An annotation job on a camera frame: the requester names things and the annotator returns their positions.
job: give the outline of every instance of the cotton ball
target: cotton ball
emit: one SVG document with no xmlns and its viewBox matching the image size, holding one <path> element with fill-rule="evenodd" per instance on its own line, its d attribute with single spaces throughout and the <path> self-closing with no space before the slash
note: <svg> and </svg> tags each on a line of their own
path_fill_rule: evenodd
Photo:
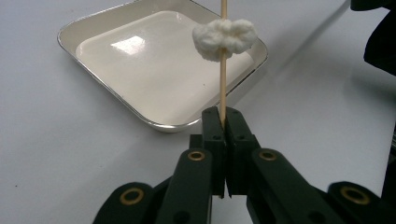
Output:
<svg viewBox="0 0 396 224">
<path fill-rule="evenodd" d="M 219 62 L 221 49 L 227 49 L 227 58 L 242 53 L 257 40 L 257 32 L 250 21 L 215 20 L 197 25 L 192 30 L 192 39 L 204 59 Z"/>
</svg>

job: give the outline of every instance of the white tray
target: white tray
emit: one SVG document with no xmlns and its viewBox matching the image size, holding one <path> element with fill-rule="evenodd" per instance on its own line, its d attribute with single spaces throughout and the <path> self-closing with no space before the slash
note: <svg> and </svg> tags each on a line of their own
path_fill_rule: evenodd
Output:
<svg viewBox="0 0 396 224">
<path fill-rule="evenodd" d="M 62 48 L 139 118 L 178 132 L 219 101 L 219 64 L 202 59 L 191 37 L 197 23 L 219 16 L 190 0 L 143 0 L 66 25 Z M 261 66 L 259 40 L 227 61 L 227 92 Z"/>
</svg>

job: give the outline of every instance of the black object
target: black object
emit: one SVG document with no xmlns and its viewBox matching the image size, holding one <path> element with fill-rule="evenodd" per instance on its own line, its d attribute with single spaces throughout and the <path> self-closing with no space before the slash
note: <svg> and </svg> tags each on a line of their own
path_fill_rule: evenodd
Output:
<svg viewBox="0 0 396 224">
<path fill-rule="evenodd" d="M 212 195 L 247 195 L 253 223 L 394 223 L 396 209 L 359 185 L 340 182 L 328 193 L 310 186 L 278 151 L 261 148 L 242 114 L 227 108 L 225 131 L 216 107 L 203 112 L 174 175 L 154 189 L 116 189 L 94 224 L 210 223 Z"/>
<path fill-rule="evenodd" d="M 396 0 L 352 0 L 355 11 L 385 7 L 388 15 L 375 28 L 364 52 L 364 61 L 396 76 Z"/>
</svg>

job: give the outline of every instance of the wooden skewer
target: wooden skewer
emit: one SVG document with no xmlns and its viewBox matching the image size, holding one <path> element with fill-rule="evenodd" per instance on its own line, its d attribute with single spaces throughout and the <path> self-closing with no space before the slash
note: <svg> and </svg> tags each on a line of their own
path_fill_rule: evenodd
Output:
<svg viewBox="0 0 396 224">
<path fill-rule="evenodd" d="M 221 0 L 221 18 L 227 19 L 227 0 Z M 225 111 L 226 111 L 226 57 L 227 49 L 221 49 L 220 51 L 220 122 L 221 127 L 224 129 L 225 126 Z"/>
</svg>

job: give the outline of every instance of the white table surface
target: white table surface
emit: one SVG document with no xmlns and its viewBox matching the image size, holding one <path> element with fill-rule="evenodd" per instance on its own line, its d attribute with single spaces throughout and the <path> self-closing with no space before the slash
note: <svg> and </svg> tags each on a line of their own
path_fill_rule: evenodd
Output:
<svg viewBox="0 0 396 224">
<path fill-rule="evenodd" d="M 219 13 L 219 1 L 197 2 Z M 92 223 L 118 186 L 170 176 L 200 133 L 200 124 L 151 129 L 59 47 L 61 27 L 123 3 L 1 1 L 0 223 Z M 270 55 L 230 105 L 317 188 L 347 180 L 381 193 L 396 77 L 362 56 L 387 12 L 342 0 L 229 0 L 229 18 L 252 21 Z M 215 199 L 212 217 L 251 223 L 242 196 Z"/>
</svg>

